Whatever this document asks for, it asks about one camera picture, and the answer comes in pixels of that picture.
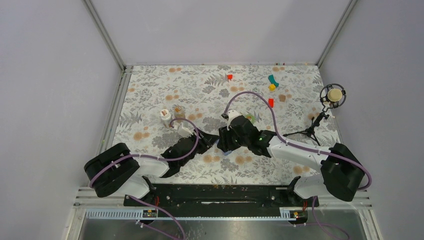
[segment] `leaf pattern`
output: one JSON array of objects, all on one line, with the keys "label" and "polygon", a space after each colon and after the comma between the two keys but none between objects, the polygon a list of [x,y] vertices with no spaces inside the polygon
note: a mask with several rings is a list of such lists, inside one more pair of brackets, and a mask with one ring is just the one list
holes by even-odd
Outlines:
[{"label": "leaf pattern", "polygon": [[[233,74],[231,81],[227,80],[227,74]],[[268,89],[271,74],[279,83],[272,92]],[[221,114],[228,101],[242,91],[256,92],[266,100],[273,98],[278,131],[281,134],[296,132],[309,127],[309,117],[321,111],[319,92],[322,88],[316,66],[134,66],[113,144],[123,142],[132,152],[159,156],[181,138],[166,127],[159,116],[160,110],[173,112],[177,105],[184,107],[186,118],[198,128],[217,135],[218,128],[227,125]],[[274,131],[271,113],[259,98],[240,95],[230,109],[253,116],[259,130]],[[323,120],[315,132],[323,146],[340,141],[332,116]],[[311,139],[300,134],[289,138],[314,145]],[[295,167],[300,168],[301,173],[295,172]],[[176,175],[150,179],[153,183],[174,184],[281,185],[289,184],[298,175],[315,174],[316,171],[286,159],[256,156],[245,147],[224,155],[213,146],[204,154],[196,155]]]}]

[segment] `teal object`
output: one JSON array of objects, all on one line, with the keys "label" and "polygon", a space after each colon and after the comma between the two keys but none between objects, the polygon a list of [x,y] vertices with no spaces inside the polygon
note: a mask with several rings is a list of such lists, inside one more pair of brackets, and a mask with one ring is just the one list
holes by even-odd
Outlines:
[{"label": "teal object", "polygon": [[276,82],[276,80],[274,79],[274,75],[269,75],[268,76],[268,80],[271,82],[271,84],[274,84],[275,87],[277,88],[278,85],[280,85],[278,82]]}]

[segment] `white wall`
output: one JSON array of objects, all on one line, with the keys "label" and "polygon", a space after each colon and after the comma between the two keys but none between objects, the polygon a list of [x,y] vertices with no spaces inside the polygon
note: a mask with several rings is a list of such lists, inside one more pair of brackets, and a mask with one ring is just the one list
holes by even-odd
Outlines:
[{"label": "white wall", "polygon": [[359,1],[321,69],[347,90],[341,135],[373,176],[385,240],[422,239],[424,1]]},{"label": "white wall", "polygon": [[349,0],[93,0],[128,65],[315,63]]},{"label": "white wall", "polygon": [[0,239],[57,240],[119,69],[82,1],[0,6]]}]

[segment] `gray floor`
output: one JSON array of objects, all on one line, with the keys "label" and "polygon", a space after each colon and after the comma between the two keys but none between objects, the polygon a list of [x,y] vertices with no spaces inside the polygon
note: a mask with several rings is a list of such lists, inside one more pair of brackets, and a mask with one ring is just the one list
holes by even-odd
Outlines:
[{"label": "gray floor", "polygon": [[[366,239],[359,215],[354,210],[316,211],[321,223],[335,224],[350,234],[350,239]],[[308,223],[313,223],[309,211]],[[189,240],[331,240],[319,226],[293,227],[288,222],[280,221],[181,221]],[[155,221],[151,226],[175,236],[178,228],[172,220]],[[346,238],[337,230],[330,231],[339,238]],[[135,225],[134,220],[86,219],[79,240],[168,240],[170,238],[153,230]]]}]

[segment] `purple cable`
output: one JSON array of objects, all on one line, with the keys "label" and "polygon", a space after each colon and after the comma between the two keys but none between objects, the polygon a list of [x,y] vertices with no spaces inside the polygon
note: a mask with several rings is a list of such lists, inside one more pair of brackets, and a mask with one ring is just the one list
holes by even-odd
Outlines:
[{"label": "purple cable", "polygon": [[[242,91],[242,92],[237,93],[236,95],[234,95],[229,100],[228,104],[225,107],[224,113],[226,114],[228,112],[228,109],[230,108],[230,105],[234,101],[234,99],[236,99],[238,96],[240,96],[242,94],[253,94],[253,95],[257,96],[258,98],[260,98],[268,106],[268,108],[269,108],[269,110],[271,111],[271,114],[272,114],[272,121],[274,123],[275,134],[278,137],[278,139],[280,139],[283,143],[286,143],[287,141],[278,132],[276,115],[274,113],[273,108],[268,104],[267,100],[265,100],[261,95],[259,95],[256,92],[253,92],[253,91]],[[292,147],[295,147],[295,148],[298,148],[298,149],[301,149],[301,150],[304,150],[304,151],[312,152],[312,153],[318,153],[319,152],[318,149],[313,149],[313,148],[308,148],[308,147],[300,146],[300,145],[297,145],[297,144],[292,143],[292,142],[288,142],[288,145],[290,145]],[[331,156],[331,157],[338,158],[340,160],[346,161],[346,162],[348,162],[348,163],[350,163],[350,164],[358,167],[359,169],[361,169],[365,173],[366,177],[368,178],[368,182],[366,183],[366,185],[364,185],[362,187],[359,187],[358,190],[365,190],[365,189],[367,189],[371,185],[371,183],[373,182],[373,180],[371,178],[370,172],[367,169],[365,169],[365,167],[363,167],[361,164],[359,164],[359,163],[357,163],[357,162],[355,162],[355,161],[353,161],[353,160],[351,160],[351,159],[349,159],[347,157],[340,156],[340,155],[334,154],[332,152],[321,151],[320,154],[324,154],[324,155],[328,155],[328,156]]]},{"label": "purple cable", "polygon": [[196,147],[197,147],[197,145],[198,145],[198,143],[199,143],[199,139],[200,139],[200,136],[199,136],[199,131],[198,131],[198,128],[196,127],[196,125],[192,122],[192,121],[190,121],[190,120],[188,120],[188,119],[185,119],[185,118],[174,118],[174,119],[172,119],[171,120],[171,122],[169,123],[169,124],[172,124],[174,121],[176,121],[176,120],[183,120],[183,121],[186,121],[186,122],[188,122],[189,124],[191,124],[192,126],[193,126],[193,128],[194,128],[194,131],[196,132],[196,141],[195,141],[195,143],[194,143],[194,146],[193,146],[193,148],[186,154],[186,155],[184,155],[184,156],[180,156],[180,157],[177,157],[177,158],[161,158],[161,157],[156,157],[156,156],[152,156],[152,155],[138,155],[138,154],[130,154],[130,155],[125,155],[125,156],[123,156],[123,157],[121,157],[121,158],[119,158],[118,160],[116,160],[116,161],[114,161],[114,162],[112,162],[111,164],[109,164],[109,165],[107,165],[106,167],[104,167],[102,170],[100,170],[96,175],[94,175],[94,177],[91,179],[91,181],[90,181],[90,183],[88,184],[88,186],[90,187],[90,188],[93,188],[93,183],[104,173],[104,172],[106,172],[108,169],[110,169],[111,167],[113,167],[114,165],[116,165],[116,164],[119,164],[120,162],[122,162],[123,160],[125,160],[125,159],[128,159],[128,158],[132,158],[132,157],[140,157],[140,158],[148,158],[148,159],[154,159],[154,160],[159,160],[159,161],[167,161],[167,162],[170,162],[170,161],[178,161],[178,160],[181,160],[181,159],[184,159],[185,157],[187,157],[188,155],[190,155],[190,154],[192,154],[192,152],[196,149]]},{"label": "purple cable", "polygon": [[172,238],[172,239],[174,239],[174,240],[185,240],[186,238],[187,238],[187,236],[186,236],[186,233],[184,232],[184,229],[183,229],[183,227],[181,226],[181,224],[180,224],[180,222],[174,217],[174,216],[172,216],[171,215],[171,213],[169,213],[168,211],[166,211],[165,209],[163,209],[163,208],[161,208],[161,207],[158,207],[158,206],[155,206],[155,205],[152,205],[152,204],[149,204],[149,203],[147,203],[147,202],[145,202],[145,201],[142,201],[142,200],[140,200],[140,199],[138,199],[138,198],[136,198],[136,197],[134,197],[134,196],[129,196],[131,199],[133,199],[133,200],[135,200],[135,201],[137,201],[137,202],[139,202],[139,203],[141,203],[141,204],[144,204],[144,205],[146,205],[146,206],[149,206],[149,207],[152,207],[152,208],[155,208],[155,209],[158,209],[158,210],[160,210],[160,211],[162,211],[162,212],[164,212],[166,215],[168,215],[170,218],[172,218],[172,220],[178,225],[178,227],[179,227],[179,229],[181,230],[181,233],[182,233],[182,238],[177,238],[177,237],[174,237],[174,236],[171,236],[171,235],[169,235],[168,233],[166,233],[166,232],[164,232],[164,231],[162,231],[162,230],[159,230],[159,229],[157,229],[157,228],[155,228],[155,227],[152,227],[152,226],[149,226],[149,225],[147,225],[147,224],[143,224],[142,226],[143,227],[147,227],[147,228],[149,228],[149,229],[151,229],[151,230],[154,230],[154,231],[156,231],[156,232],[159,232],[159,233],[161,233],[161,234],[163,234],[163,235],[165,235],[165,236],[167,236],[167,237],[169,237],[169,238]]},{"label": "purple cable", "polygon": [[[351,236],[348,234],[348,232],[346,230],[342,229],[341,227],[336,226],[336,225],[333,225],[333,224],[328,224],[328,223],[320,223],[320,221],[318,221],[317,217],[315,216],[315,207],[314,207],[316,200],[317,200],[317,196],[314,196],[313,197],[313,200],[312,200],[312,215],[313,215],[313,218],[315,219],[315,222],[316,222],[315,224],[317,224],[324,231],[324,233],[326,233],[328,236],[330,236],[330,237],[332,237],[334,239],[337,239],[337,240],[350,240],[351,239]],[[347,238],[344,239],[344,238],[336,237],[331,232],[327,231],[323,226],[327,226],[327,227],[331,227],[331,228],[336,228],[336,229],[340,230],[342,233],[344,233],[347,236]]]}]

